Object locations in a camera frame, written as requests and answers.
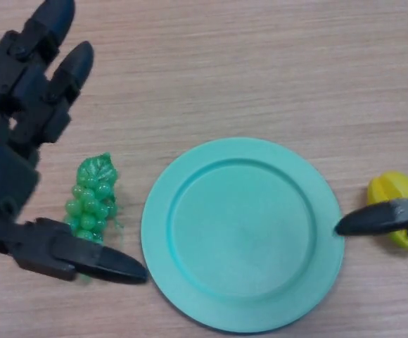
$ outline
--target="table surface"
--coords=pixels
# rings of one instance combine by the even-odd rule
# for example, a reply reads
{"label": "table surface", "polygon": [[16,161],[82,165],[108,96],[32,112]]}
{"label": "table surface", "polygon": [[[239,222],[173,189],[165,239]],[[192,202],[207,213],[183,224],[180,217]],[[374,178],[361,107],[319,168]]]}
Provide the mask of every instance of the table surface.
{"label": "table surface", "polygon": [[[39,0],[0,0],[0,36]],[[45,146],[43,180],[22,219],[59,219],[86,157],[111,151],[123,250],[156,177],[191,147],[261,137],[297,151],[344,212],[368,181],[408,174],[408,1],[78,0],[62,54],[82,40],[95,66],[73,122]],[[315,311],[266,337],[408,337],[408,255],[387,239],[349,239],[337,285]],[[0,257],[0,338],[219,337],[176,312],[154,284],[88,287]]]}

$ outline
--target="teal plate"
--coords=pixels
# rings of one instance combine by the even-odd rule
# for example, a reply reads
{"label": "teal plate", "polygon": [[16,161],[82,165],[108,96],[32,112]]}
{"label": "teal plate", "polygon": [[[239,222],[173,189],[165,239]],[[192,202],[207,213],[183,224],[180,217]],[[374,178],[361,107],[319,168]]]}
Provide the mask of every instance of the teal plate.
{"label": "teal plate", "polygon": [[296,153],[220,139],[175,160],[148,196],[146,264],[160,291],[198,322],[263,332],[312,310],[343,259],[337,200]]}

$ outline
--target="grape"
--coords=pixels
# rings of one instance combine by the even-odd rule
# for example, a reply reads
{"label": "grape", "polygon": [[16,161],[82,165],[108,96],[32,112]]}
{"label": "grape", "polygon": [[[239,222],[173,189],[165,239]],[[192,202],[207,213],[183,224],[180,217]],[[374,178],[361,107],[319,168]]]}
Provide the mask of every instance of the grape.
{"label": "grape", "polygon": [[86,201],[90,201],[91,199],[94,199],[94,191],[91,189],[84,189],[82,192],[82,196],[80,197],[80,200],[82,203],[85,203]]}
{"label": "grape", "polygon": [[99,202],[97,199],[89,199],[84,202],[84,210],[87,213],[95,213],[99,208]]}
{"label": "grape", "polygon": [[89,189],[94,189],[98,185],[98,179],[96,177],[88,177],[85,180],[85,187]]}
{"label": "grape", "polygon": [[107,182],[101,182],[95,189],[95,196],[99,201],[109,197],[112,194],[112,187]]}
{"label": "grape", "polygon": [[74,217],[71,217],[70,215],[66,215],[63,218],[63,222],[70,226],[71,232],[73,234],[76,233],[77,228],[79,227],[79,219],[78,218],[74,218]]}
{"label": "grape", "polygon": [[102,244],[104,243],[104,236],[100,232],[94,232],[93,233],[93,242],[97,244]]}
{"label": "grape", "polygon": [[108,216],[108,207],[105,204],[99,204],[98,210],[95,212],[99,220],[105,220]]}
{"label": "grape", "polygon": [[96,219],[92,215],[84,214],[80,219],[80,226],[84,230],[91,230],[96,227]]}
{"label": "grape", "polygon": [[107,221],[106,220],[97,220],[96,226],[93,228],[94,232],[102,232],[104,229],[107,228]]}
{"label": "grape", "polygon": [[84,188],[81,187],[80,185],[75,185],[72,189],[71,189],[72,195],[76,198],[76,199],[80,199],[82,192],[84,192]]}
{"label": "grape", "polygon": [[86,239],[87,241],[93,241],[93,234],[88,230],[79,230],[76,236],[82,239]]}
{"label": "grape", "polygon": [[78,200],[76,199],[71,199],[66,202],[65,204],[65,210],[68,215],[72,217],[77,217],[80,216],[82,213],[82,207],[81,204]]}

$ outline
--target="black screw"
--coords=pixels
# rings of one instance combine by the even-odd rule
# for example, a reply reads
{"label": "black screw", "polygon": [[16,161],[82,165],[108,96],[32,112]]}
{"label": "black screw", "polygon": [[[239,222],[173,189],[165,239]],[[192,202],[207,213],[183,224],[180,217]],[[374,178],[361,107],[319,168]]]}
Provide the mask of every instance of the black screw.
{"label": "black screw", "polygon": [[10,48],[10,54],[15,58],[23,58],[26,55],[26,48],[23,46],[13,45]]}

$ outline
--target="toy grapes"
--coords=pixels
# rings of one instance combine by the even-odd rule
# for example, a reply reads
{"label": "toy grapes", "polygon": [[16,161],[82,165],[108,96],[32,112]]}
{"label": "toy grapes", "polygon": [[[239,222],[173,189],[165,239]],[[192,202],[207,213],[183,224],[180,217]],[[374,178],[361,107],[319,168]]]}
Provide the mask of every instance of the toy grapes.
{"label": "toy grapes", "polygon": [[118,173],[110,154],[87,158],[77,169],[73,199],[66,202],[63,221],[80,238],[103,243],[103,232],[117,214],[113,187]]}

